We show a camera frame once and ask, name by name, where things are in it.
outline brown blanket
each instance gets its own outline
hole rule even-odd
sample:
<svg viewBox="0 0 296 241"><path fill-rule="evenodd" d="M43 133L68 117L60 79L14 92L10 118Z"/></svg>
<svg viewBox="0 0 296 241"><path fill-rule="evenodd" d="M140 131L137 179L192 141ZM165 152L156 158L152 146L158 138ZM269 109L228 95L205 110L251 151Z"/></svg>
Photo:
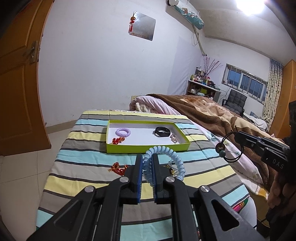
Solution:
<svg viewBox="0 0 296 241"><path fill-rule="evenodd" d="M193 122L206 128L217 136L225 136L231 131L244 131L257 137L272 138L261 131L252 123L244 120L237 114L220 106L216 102L201 96L191 95L160 95L149 94L163 100L182 115L187 116ZM238 149L240 145L234 141L234 136L228 138ZM265 188L269 191L276 171L261 161L260 156L249 148L244 149L244 154L253 162L257 163Z"/></svg>

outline curtain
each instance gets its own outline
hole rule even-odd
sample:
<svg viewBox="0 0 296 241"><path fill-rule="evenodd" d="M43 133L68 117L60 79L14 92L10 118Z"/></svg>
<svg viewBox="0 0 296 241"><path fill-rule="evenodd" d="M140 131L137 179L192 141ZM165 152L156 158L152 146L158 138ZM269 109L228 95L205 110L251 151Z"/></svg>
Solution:
<svg viewBox="0 0 296 241"><path fill-rule="evenodd" d="M269 76L267 83L267 94L264 102L262 119L267 122L268 130L274 120L276 107L281 93L281 82L283 78L283 65L274 59L270 59Z"/></svg>

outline red ornament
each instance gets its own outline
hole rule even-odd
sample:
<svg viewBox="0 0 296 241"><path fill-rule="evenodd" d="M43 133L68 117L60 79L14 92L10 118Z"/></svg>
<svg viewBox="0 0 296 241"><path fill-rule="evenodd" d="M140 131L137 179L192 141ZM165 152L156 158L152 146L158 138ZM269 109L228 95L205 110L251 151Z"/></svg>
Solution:
<svg viewBox="0 0 296 241"><path fill-rule="evenodd" d="M119 138L113 138L112 139L112 144L117 145L118 143L121 143L125 140L124 137L119 137Z"/></svg>
<svg viewBox="0 0 296 241"><path fill-rule="evenodd" d="M135 22L136 18L134 17L135 13L133 13L133 16L131 17L131 21L130 21L130 27L128 29L128 32L132 32L133 31L133 23Z"/></svg>
<svg viewBox="0 0 296 241"><path fill-rule="evenodd" d="M119 168L119 163L116 162L114 163L110 169L108 169L109 172L115 172L116 174L120 175L120 176L124 176L124 173L126 171L126 169L128 168L127 165L124 165L124 168Z"/></svg>

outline door latch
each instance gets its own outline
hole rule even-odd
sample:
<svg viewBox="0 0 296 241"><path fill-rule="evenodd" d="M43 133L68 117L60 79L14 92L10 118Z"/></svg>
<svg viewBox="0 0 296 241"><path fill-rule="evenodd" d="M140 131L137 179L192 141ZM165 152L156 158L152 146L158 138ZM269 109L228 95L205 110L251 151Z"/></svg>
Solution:
<svg viewBox="0 0 296 241"><path fill-rule="evenodd" d="M37 48L38 48L38 41L34 41L30 49L23 53L23 56L30 54L30 64L36 62L37 58Z"/></svg>

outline window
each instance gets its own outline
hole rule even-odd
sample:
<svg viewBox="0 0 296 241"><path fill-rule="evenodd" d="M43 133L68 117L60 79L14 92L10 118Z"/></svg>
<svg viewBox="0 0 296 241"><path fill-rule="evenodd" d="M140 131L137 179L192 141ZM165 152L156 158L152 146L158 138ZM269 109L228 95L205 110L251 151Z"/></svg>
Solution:
<svg viewBox="0 0 296 241"><path fill-rule="evenodd" d="M227 64L222 83L237 91L248 94L260 103L265 101L267 82L242 69Z"/></svg>

